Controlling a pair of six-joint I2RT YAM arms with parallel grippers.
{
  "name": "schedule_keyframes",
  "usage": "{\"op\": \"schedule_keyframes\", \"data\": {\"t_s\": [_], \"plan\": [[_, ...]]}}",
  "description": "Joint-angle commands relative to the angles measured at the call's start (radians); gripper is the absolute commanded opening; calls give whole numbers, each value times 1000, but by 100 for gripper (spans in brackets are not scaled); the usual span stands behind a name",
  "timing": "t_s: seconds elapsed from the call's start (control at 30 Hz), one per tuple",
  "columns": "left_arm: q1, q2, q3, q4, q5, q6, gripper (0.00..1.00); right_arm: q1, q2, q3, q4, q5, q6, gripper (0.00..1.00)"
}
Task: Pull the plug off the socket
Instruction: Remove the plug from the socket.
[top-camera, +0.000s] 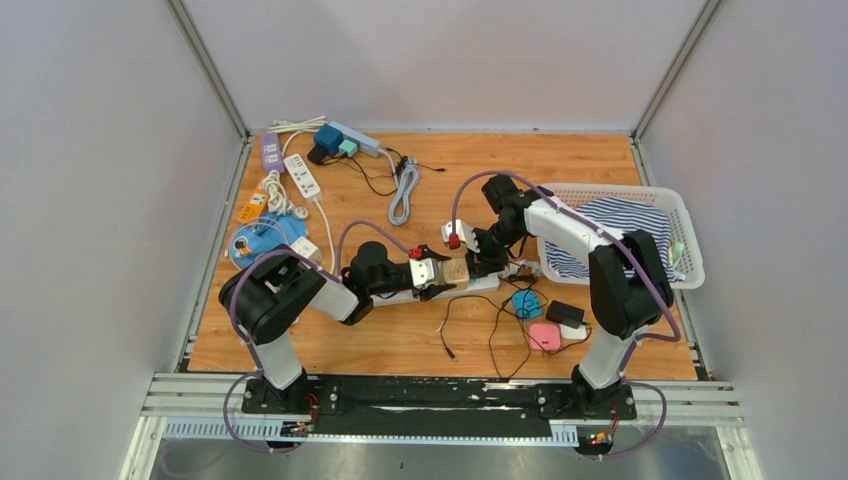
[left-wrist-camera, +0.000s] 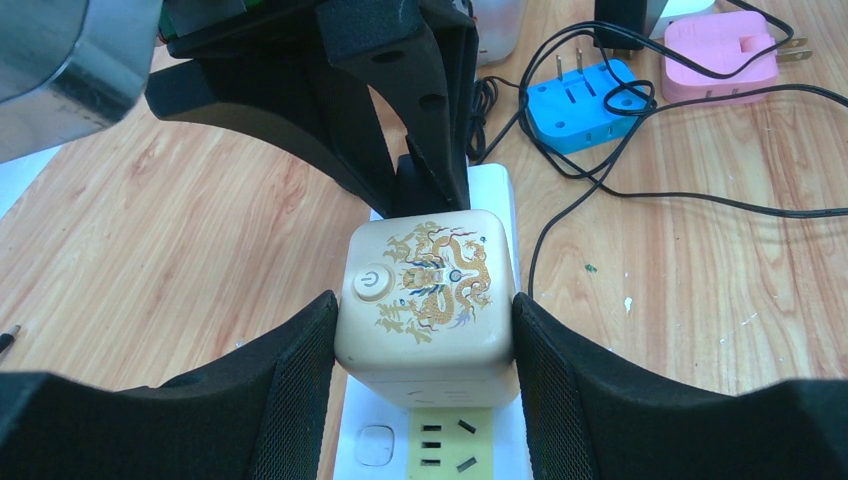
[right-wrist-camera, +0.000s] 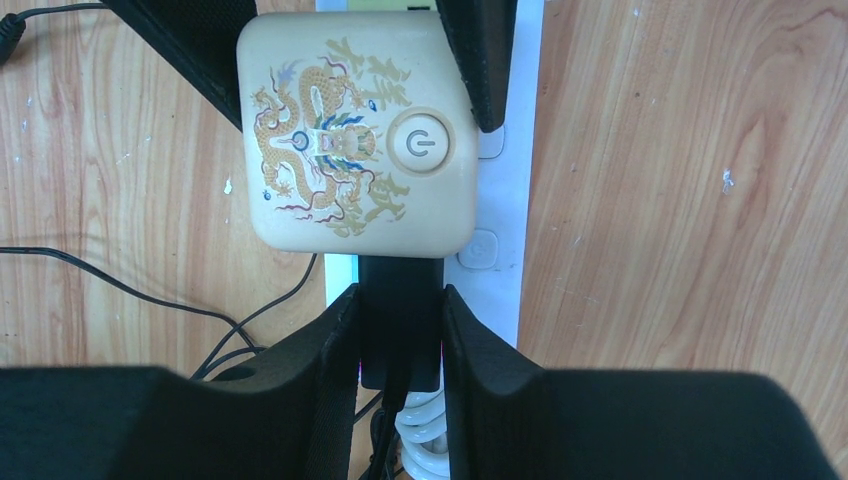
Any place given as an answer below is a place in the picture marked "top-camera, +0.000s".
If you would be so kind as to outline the white power strip blue USB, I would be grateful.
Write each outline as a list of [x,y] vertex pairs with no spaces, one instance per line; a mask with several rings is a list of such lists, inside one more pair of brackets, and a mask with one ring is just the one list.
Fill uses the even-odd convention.
[[[538,277],[542,274],[542,268],[539,261],[518,260],[509,264],[505,270],[489,274],[486,277],[471,279],[468,285],[463,289],[453,288],[442,292],[434,297],[436,299],[449,299],[467,295],[481,295],[483,293],[493,292],[499,289],[500,285],[511,275],[517,275],[521,270],[529,270],[533,277]],[[405,290],[393,294],[373,295],[375,307],[406,304],[419,302],[420,298],[411,290]]]

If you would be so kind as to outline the black charger with cable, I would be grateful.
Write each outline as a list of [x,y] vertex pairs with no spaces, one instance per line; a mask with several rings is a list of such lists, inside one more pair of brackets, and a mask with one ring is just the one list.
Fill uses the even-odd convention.
[[[497,376],[501,379],[509,379],[509,378],[512,378],[514,375],[516,375],[523,368],[523,366],[529,360],[530,354],[533,351],[536,351],[536,350],[532,350],[530,348],[530,346],[528,345],[527,331],[528,331],[529,327],[527,327],[526,323],[529,320],[522,321],[522,320],[520,320],[516,317],[516,315],[514,314],[514,311],[513,311],[512,304],[511,304],[511,297],[509,297],[507,300],[505,300],[500,306],[496,305],[488,297],[485,297],[483,295],[467,295],[467,296],[455,297],[455,298],[451,298],[448,301],[445,316],[442,319],[442,321],[440,322],[440,325],[437,327],[436,332],[439,334],[439,338],[440,338],[440,341],[441,341],[441,344],[442,344],[442,347],[443,347],[445,353],[448,355],[448,357],[450,358],[450,360],[452,362],[456,363],[458,361],[458,358],[457,358],[456,354],[448,346],[448,343],[447,343],[447,341],[445,339],[445,335],[444,335],[444,330],[445,330],[445,327],[447,325],[447,322],[449,320],[450,313],[451,313],[451,306],[452,306],[452,304],[455,300],[482,299],[482,300],[485,300],[486,302],[488,302],[493,308],[495,308],[497,310],[496,320],[499,320],[501,313],[507,313],[509,315],[512,315],[518,321],[518,325],[521,328],[522,336],[526,340],[526,343],[527,343],[527,353],[525,355],[525,358],[513,370],[513,372],[510,375],[502,375],[500,373],[500,370],[499,370],[498,364],[497,364],[497,359],[495,358],[495,355],[494,355],[493,347],[491,345],[488,346],[489,354],[490,354],[492,364],[493,364],[493,367],[495,368]],[[545,313],[544,313],[544,319],[546,321],[548,321],[548,324],[555,324],[555,325],[558,325],[558,326],[567,325],[567,326],[571,326],[571,327],[578,327],[582,324],[588,324],[590,326],[590,332],[589,332],[588,338],[585,341],[580,341],[580,342],[569,341],[569,343],[562,345],[557,351],[552,352],[552,353],[545,352],[545,351],[540,351],[540,352],[542,352],[546,355],[554,356],[554,355],[557,355],[559,353],[562,353],[562,352],[568,350],[571,347],[586,343],[591,338],[591,335],[593,333],[592,325],[586,320],[586,313],[583,309],[578,308],[576,306],[572,306],[572,305],[563,303],[563,302],[560,302],[560,301],[556,301],[556,300],[548,300],[543,305],[546,308]]]

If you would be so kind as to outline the white cube adapter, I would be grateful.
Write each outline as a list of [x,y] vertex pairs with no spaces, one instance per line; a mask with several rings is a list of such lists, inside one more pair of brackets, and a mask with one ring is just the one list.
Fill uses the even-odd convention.
[[304,236],[297,238],[289,247],[292,251],[316,265],[320,265],[322,262],[323,255],[320,248]]

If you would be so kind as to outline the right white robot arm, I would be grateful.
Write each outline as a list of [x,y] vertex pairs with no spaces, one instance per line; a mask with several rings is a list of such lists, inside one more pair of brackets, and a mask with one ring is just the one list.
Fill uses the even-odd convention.
[[565,250],[589,272],[590,304],[600,327],[571,375],[571,403],[584,417],[596,417],[622,384],[638,341],[651,337],[660,318],[671,319],[673,292],[654,237],[622,231],[588,219],[553,193],[505,171],[484,171],[481,189],[497,220],[474,228],[465,243],[470,270],[503,270],[509,250],[526,237]]

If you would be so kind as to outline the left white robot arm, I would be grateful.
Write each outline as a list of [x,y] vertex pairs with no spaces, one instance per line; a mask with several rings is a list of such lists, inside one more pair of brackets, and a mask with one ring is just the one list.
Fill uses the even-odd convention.
[[428,301],[466,286],[464,260],[420,245],[405,262],[389,259],[386,246],[362,244],[338,277],[321,270],[288,245],[279,245],[231,277],[218,294],[236,333],[246,343],[268,400],[283,413],[298,411],[306,400],[306,373],[295,353],[290,330],[307,309],[344,325],[360,322],[380,295],[410,294]]

